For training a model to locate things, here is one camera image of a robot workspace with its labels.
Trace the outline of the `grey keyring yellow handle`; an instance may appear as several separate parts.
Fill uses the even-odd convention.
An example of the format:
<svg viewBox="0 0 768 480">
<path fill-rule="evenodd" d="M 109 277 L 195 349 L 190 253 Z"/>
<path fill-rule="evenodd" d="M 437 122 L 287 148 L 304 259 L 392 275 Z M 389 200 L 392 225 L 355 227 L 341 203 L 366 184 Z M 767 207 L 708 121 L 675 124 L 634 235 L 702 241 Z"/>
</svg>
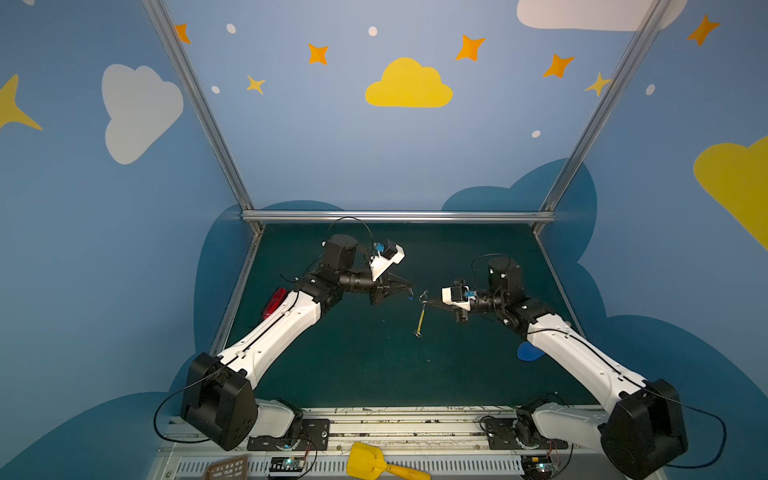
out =
<svg viewBox="0 0 768 480">
<path fill-rule="evenodd" d="M 426 307 L 427 307 L 427 302 L 428 302 L 428 291 L 427 290 L 424 290 L 422 292 L 422 294 L 419 296 L 419 302 L 421 304 L 421 311 L 420 311 L 417 327 L 416 327 L 416 329 L 414 331 L 414 335 L 417 338 L 421 338 L 422 337 L 423 322 L 424 322 L 425 313 L 426 313 Z"/>
</svg>

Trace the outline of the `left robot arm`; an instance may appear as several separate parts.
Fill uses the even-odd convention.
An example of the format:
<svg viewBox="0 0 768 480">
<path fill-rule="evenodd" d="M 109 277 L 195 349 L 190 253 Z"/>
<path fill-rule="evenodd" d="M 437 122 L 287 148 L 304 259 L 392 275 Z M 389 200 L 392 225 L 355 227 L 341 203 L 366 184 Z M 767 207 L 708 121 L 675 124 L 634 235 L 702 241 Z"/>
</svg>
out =
<svg viewBox="0 0 768 480">
<path fill-rule="evenodd" d="M 358 243 L 336 234 L 323 244 L 317 266 L 294 284 L 277 308 L 250 333 L 216 355 L 202 353 L 189 367 L 180 416 L 225 451 L 249 436 L 294 445 L 303 413 L 278 400 L 260 400 L 254 390 L 272 363 L 315 325 L 346 293 L 361 293 L 376 305 L 411 284 L 390 273 L 405 257 L 402 246 L 375 243 L 367 266 L 354 266 Z"/>
</svg>

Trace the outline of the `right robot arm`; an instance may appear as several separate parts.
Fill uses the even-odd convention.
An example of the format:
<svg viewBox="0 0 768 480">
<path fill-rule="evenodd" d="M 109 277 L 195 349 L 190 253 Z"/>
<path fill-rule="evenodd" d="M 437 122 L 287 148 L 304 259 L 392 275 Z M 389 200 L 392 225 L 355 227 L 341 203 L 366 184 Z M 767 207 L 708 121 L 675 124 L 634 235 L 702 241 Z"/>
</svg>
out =
<svg viewBox="0 0 768 480">
<path fill-rule="evenodd" d="M 531 432 L 601 453 L 632 479 L 643 479 L 687 452 L 682 406 L 671 384 L 645 379 L 588 342 L 526 292 L 514 260 L 492 258 L 487 271 L 487 289 L 473 290 L 457 280 L 442 289 L 440 304 L 460 322 L 472 314 L 495 315 L 570 373 L 602 408 L 543 403 L 524 416 Z"/>
</svg>

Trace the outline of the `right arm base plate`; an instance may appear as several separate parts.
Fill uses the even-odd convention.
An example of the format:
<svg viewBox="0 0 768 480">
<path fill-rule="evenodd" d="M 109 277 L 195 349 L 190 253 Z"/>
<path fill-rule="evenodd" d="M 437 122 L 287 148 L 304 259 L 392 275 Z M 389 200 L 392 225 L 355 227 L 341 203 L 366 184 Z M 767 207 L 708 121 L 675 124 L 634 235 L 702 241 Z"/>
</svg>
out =
<svg viewBox="0 0 768 480">
<path fill-rule="evenodd" d="M 517 418 L 484 416 L 479 426 L 490 450 L 548 450 L 568 449 L 568 443 L 543 437 L 534 426 Z"/>
</svg>

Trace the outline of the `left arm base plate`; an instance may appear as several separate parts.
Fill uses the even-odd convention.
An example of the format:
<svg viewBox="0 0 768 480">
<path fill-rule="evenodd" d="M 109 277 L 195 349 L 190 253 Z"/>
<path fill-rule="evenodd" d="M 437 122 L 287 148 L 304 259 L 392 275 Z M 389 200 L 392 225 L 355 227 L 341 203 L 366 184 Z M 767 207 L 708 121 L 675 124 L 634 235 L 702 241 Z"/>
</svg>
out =
<svg viewBox="0 0 768 480">
<path fill-rule="evenodd" d="M 248 438 L 248 451 L 304 451 L 307 448 L 326 451 L 330 436 L 329 419 L 302 419 L 295 421 L 287 433 L 275 438 L 271 436 L 251 436 Z"/>
</svg>

